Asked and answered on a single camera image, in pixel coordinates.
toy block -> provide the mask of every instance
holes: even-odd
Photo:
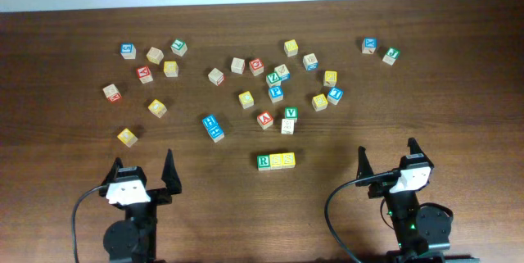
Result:
[[[259,58],[249,63],[249,69],[254,76],[260,75],[264,72],[264,63]]]
[[[173,44],[171,44],[171,51],[174,54],[182,57],[187,51],[187,44],[181,39],[175,39]]]
[[[315,111],[325,110],[328,107],[328,100],[324,94],[317,95],[313,97],[313,108]]]
[[[387,50],[386,55],[384,55],[384,58],[382,59],[382,61],[384,61],[385,63],[387,63],[390,66],[393,66],[393,63],[395,63],[395,61],[399,58],[399,56],[400,56],[399,50],[395,48],[390,48],[389,50]]]
[[[222,71],[213,69],[208,75],[208,78],[210,78],[211,83],[219,86],[224,81],[224,74]]]
[[[165,112],[167,111],[167,108],[165,108],[165,105],[162,104],[162,102],[159,102],[158,100],[153,100],[153,102],[149,105],[149,111],[155,115],[158,116],[160,119]]]
[[[207,133],[211,136],[211,138],[213,139],[213,141],[215,141],[215,143],[222,140],[222,138],[224,137],[224,132],[220,128],[219,125],[216,125],[215,127],[211,129],[208,129]]]
[[[257,156],[256,166],[259,168],[259,170],[271,170],[271,165],[269,164],[269,156]]]
[[[122,98],[122,95],[118,92],[118,89],[116,88],[115,84],[110,84],[109,86],[105,87],[103,89],[104,94],[107,97],[107,100],[110,102],[115,102]]]
[[[341,100],[343,94],[344,94],[344,91],[340,90],[339,88],[333,87],[327,94],[327,100],[331,104],[337,105],[338,102]]]
[[[219,125],[219,122],[215,119],[215,116],[213,115],[205,117],[204,120],[202,120],[202,123],[204,124],[204,127],[206,127],[206,129],[208,130]]]
[[[280,86],[280,77],[277,75],[277,73],[271,73],[266,75],[265,82],[268,83],[269,87]]]
[[[318,60],[314,53],[305,55],[302,63],[304,63],[305,70],[307,71],[316,70],[318,68]]]
[[[120,139],[123,144],[127,145],[127,147],[132,147],[133,144],[138,141],[138,138],[127,128],[122,130],[122,132],[120,132],[116,137]]]
[[[164,61],[164,74],[168,78],[178,77],[178,65],[176,61]]]
[[[244,69],[246,68],[246,62],[243,59],[240,58],[233,58],[233,62],[231,62],[231,71],[235,74],[243,74]]]
[[[244,109],[255,105],[255,99],[253,99],[253,96],[251,96],[251,92],[249,91],[238,95],[238,99],[240,100],[240,104],[242,104]]]
[[[291,78],[291,75],[289,74],[289,70],[287,69],[286,65],[275,67],[275,72],[280,77],[281,82]]]
[[[293,120],[296,123],[298,121],[298,108],[286,107],[284,109],[284,118]]]
[[[295,153],[294,152],[287,152],[282,154],[282,168],[283,169],[291,169],[295,168]]]
[[[269,88],[269,98],[272,103],[279,102],[284,99],[284,92],[280,86]]]
[[[363,54],[373,54],[377,50],[377,39],[375,38],[365,38],[362,42],[362,53]]]
[[[326,70],[324,72],[324,87],[335,87],[337,84],[337,72]]]
[[[284,52],[286,52],[286,55],[288,57],[292,57],[298,54],[298,44],[294,39],[284,43]]]
[[[164,53],[160,49],[151,47],[146,55],[147,60],[159,65],[162,59],[164,59]]]
[[[282,153],[269,155],[269,165],[271,170],[282,169]]]
[[[282,128],[280,132],[282,134],[293,135],[295,131],[295,121],[291,119],[282,119]]]
[[[269,112],[264,111],[256,117],[256,121],[259,123],[262,129],[267,129],[273,124],[273,117],[269,114]]]
[[[142,84],[152,82],[153,75],[151,74],[151,71],[149,70],[149,67],[144,66],[137,69],[137,75],[138,79],[142,82]]]
[[[137,49],[131,43],[123,43],[120,46],[120,54],[124,59],[135,59],[137,57]]]

brown tabletop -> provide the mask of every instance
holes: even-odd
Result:
[[[362,38],[378,39],[373,55]],[[183,57],[169,49],[187,42]],[[299,54],[283,43],[295,39]],[[137,48],[124,60],[120,44]],[[152,7],[0,15],[0,257],[3,262],[71,262],[70,214],[119,156],[141,166],[148,188],[173,149],[183,193],[158,209],[157,255],[168,262],[314,261],[347,258],[323,218],[328,194],[355,178],[357,147],[376,173],[397,167],[415,137],[433,160],[420,202],[455,213],[448,254],[484,262],[524,261],[524,0],[350,0],[265,5]],[[176,60],[166,78],[149,47]],[[388,47],[401,51],[393,66]],[[305,54],[318,70],[306,72]],[[233,57],[260,58],[264,75],[232,74]],[[285,63],[291,79],[272,104],[267,75]],[[151,68],[154,81],[135,73]],[[207,74],[218,68],[225,81]],[[315,112],[325,70],[345,91]],[[123,99],[102,92],[115,84]],[[238,94],[251,91],[243,110]],[[147,106],[167,106],[160,119]],[[280,134],[284,107],[298,107],[294,135]],[[262,130],[256,115],[275,123]],[[214,114],[225,139],[213,143],[201,120]],[[139,140],[116,138],[130,128]],[[256,156],[294,152],[296,168],[259,172]],[[350,249],[398,248],[380,200],[348,188],[332,223]],[[102,238],[124,212],[93,195],[77,215],[81,262],[104,262]]]

blue block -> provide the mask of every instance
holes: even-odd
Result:
[[[120,47],[120,53],[131,53],[133,51],[133,45],[131,43],[123,43]]]
[[[213,115],[207,116],[204,120],[202,120],[202,123],[204,123],[204,126],[208,130],[219,125],[219,122],[215,119],[215,116]]]
[[[272,98],[276,98],[284,95],[284,92],[282,91],[282,88],[280,88],[280,86],[274,86],[269,88],[269,94]]]
[[[317,63],[314,63],[314,64],[310,64],[308,65],[308,71],[310,70],[316,70],[318,67],[318,62]]]
[[[329,91],[329,94],[327,96],[331,97],[331,98],[333,98],[335,100],[340,100],[342,98],[343,94],[344,94],[344,91],[340,90],[337,87],[333,87],[333,88],[331,88],[331,90]]]
[[[209,133],[209,135],[212,137],[212,139],[218,138],[218,137],[220,137],[220,135],[224,134],[223,130],[218,125],[216,125],[215,127],[207,130],[207,133]]]
[[[364,46],[366,48],[376,48],[377,47],[377,39],[375,39],[375,38],[365,38],[364,39]]]

wood grain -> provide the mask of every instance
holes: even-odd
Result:
[[[485,262],[524,261],[524,0],[352,0],[217,7],[153,7],[0,15],[0,257],[5,262],[70,262],[70,212],[99,184],[115,157],[141,166],[160,187],[168,148],[183,182],[174,204],[159,208],[158,257],[174,261],[345,259],[323,219],[323,204],[356,174],[365,146],[376,172],[398,165],[415,137],[436,165],[421,202],[455,212],[449,254]],[[392,66],[359,52],[364,36],[378,54],[401,51]],[[169,50],[181,38],[182,58]],[[287,58],[283,42],[296,39]],[[131,41],[137,60],[119,45]],[[175,59],[168,79],[147,63],[149,47]],[[301,58],[314,52],[319,70]],[[259,57],[265,74],[286,63],[291,80],[272,104],[265,77],[232,74],[233,57]],[[154,81],[134,70],[148,64]],[[214,86],[212,68],[226,74]],[[338,106],[315,112],[324,70],[338,71]],[[110,104],[114,83],[123,100]],[[255,106],[242,110],[249,90]],[[153,99],[168,112],[157,119]],[[283,108],[296,106],[293,136],[279,133]],[[263,131],[255,115],[276,117]],[[215,114],[226,138],[214,144],[201,119]],[[116,138],[129,127],[139,138]],[[292,170],[258,172],[255,157],[295,152]],[[357,253],[397,248],[379,200],[348,188],[332,222]],[[99,197],[77,216],[82,262],[104,262],[106,228],[123,212]]]

black cable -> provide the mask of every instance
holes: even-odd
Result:
[[[386,218],[384,218],[384,211],[383,211],[382,208],[384,207],[384,203],[385,203],[385,202],[386,202],[386,199],[383,198],[383,199],[382,199],[382,202],[380,203],[380,216],[382,217],[382,221],[384,221],[384,223],[386,223],[387,227],[389,227],[389,228],[395,230],[395,229],[394,229],[394,228],[393,228],[389,223],[387,223]]]
[[[95,193],[98,190],[102,188],[106,188],[107,185],[100,185],[96,186],[95,188],[89,190],[88,192],[84,193],[79,200],[75,203],[75,207],[73,208],[73,215],[71,216],[71,233],[73,234],[73,254],[75,255],[75,262],[79,263],[79,252],[78,248],[76,247],[76,231],[75,231],[75,217],[76,217],[76,210],[78,210],[80,203],[91,193]]]
[[[327,226],[329,228],[329,231],[331,231],[331,234],[333,235],[333,237],[335,238],[335,240],[337,241],[337,243],[339,245],[341,245],[341,247],[344,249],[344,251],[346,251],[346,253],[350,256],[350,258],[357,262],[357,263],[362,263],[361,260],[359,260],[355,254],[353,254],[352,251],[350,251],[350,249],[341,241],[341,238],[339,238],[337,232],[335,231],[335,229],[333,228],[333,225],[331,225],[331,221],[329,220],[329,203],[331,202],[332,198],[335,196],[335,194],[337,194],[341,189],[343,188],[346,188],[352,184],[355,184],[357,182],[360,182],[360,181],[369,181],[371,179],[377,179],[377,178],[381,178],[381,177],[385,177],[385,176],[388,176],[388,175],[394,175],[395,172],[393,171],[389,171],[389,172],[384,172],[384,173],[380,173],[380,174],[376,174],[376,175],[373,175],[373,176],[369,176],[369,177],[366,177],[366,178],[361,178],[361,179],[355,179],[353,181],[350,181],[350,182],[347,182],[347,183],[344,183],[343,185],[337,187],[337,189],[335,189],[330,195],[329,197],[327,198],[326,200],[326,205],[324,206],[324,218],[326,218],[326,223],[327,223]]]

